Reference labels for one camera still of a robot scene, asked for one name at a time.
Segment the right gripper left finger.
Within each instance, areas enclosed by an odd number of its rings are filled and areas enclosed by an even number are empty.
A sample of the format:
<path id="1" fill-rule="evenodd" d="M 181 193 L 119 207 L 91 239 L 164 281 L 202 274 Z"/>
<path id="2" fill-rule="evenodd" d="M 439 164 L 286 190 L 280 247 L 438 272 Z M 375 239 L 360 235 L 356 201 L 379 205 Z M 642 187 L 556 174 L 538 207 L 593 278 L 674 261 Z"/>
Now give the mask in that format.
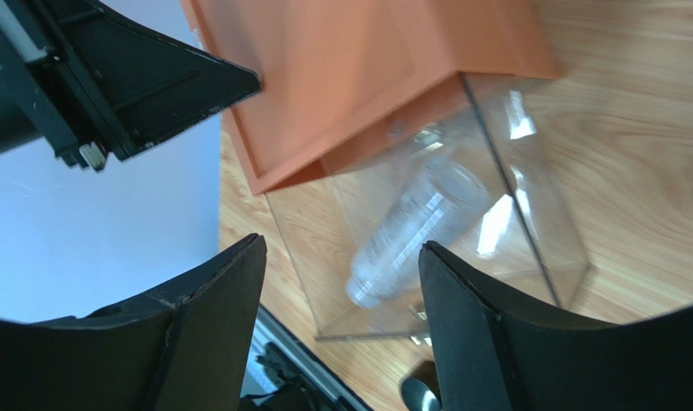
<path id="1" fill-rule="evenodd" d="M 0 319 L 0 410 L 236 410 L 264 282 L 252 234 L 82 317 Z"/>

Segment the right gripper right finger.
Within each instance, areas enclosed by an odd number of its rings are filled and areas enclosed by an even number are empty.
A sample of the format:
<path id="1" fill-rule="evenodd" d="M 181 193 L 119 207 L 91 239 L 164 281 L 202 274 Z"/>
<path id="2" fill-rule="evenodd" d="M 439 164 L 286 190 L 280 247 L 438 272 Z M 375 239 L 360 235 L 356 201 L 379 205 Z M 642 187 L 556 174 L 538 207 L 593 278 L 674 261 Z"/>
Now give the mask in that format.
<path id="1" fill-rule="evenodd" d="M 434 241 L 419 274 L 446 410 L 693 410 L 693 305 L 626 325 L 592 319 Z"/>

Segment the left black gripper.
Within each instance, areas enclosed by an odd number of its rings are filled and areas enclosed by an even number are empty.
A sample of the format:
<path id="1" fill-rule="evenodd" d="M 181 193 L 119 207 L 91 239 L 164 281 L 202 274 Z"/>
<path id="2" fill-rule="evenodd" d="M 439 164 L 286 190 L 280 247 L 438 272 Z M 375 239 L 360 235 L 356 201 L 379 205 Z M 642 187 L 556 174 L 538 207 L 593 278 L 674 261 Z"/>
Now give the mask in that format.
<path id="1" fill-rule="evenodd" d="M 254 71 L 100 1 L 0 1 L 0 156 L 44 138 L 101 171 L 260 89 Z"/>

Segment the clear blue-label bottle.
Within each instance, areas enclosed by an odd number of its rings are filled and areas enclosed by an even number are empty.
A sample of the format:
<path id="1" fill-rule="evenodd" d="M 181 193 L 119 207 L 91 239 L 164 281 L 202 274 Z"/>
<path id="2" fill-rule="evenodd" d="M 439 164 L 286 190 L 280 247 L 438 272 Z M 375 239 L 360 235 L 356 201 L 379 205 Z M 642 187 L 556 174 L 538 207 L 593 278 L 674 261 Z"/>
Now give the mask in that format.
<path id="1" fill-rule="evenodd" d="M 462 237 L 493 205 L 483 183 L 450 158 L 428 159 L 356 252 L 345 291 L 370 309 L 417 286 L 422 245 L 444 246 Z"/>

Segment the clear drawer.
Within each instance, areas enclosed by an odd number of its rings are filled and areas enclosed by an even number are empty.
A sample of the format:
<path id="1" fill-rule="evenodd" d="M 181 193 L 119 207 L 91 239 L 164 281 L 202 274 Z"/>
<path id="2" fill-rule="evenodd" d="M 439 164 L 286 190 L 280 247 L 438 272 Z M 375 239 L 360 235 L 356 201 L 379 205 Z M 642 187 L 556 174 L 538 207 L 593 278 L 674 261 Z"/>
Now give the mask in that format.
<path id="1" fill-rule="evenodd" d="M 591 268 L 527 107 L 541 80 L 461 74 L 385 148 L 266 195 L 320 340 L 427 333 L 428 241 L 564 309 Z"/>

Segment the orange drawer box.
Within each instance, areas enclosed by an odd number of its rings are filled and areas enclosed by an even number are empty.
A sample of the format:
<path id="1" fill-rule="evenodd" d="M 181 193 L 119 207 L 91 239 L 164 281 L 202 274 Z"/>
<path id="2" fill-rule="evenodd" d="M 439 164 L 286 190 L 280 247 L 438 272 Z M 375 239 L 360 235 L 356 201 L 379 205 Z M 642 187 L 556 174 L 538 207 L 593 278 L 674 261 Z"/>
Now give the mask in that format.
<path id="1" fill-rule="evenodd" d="M 261 93 L 227 110 L 252 193 L 346 171 L 465 106 L 477 75 L 561 75 L 530 1 L 185 1 L 211 53 Z"/>

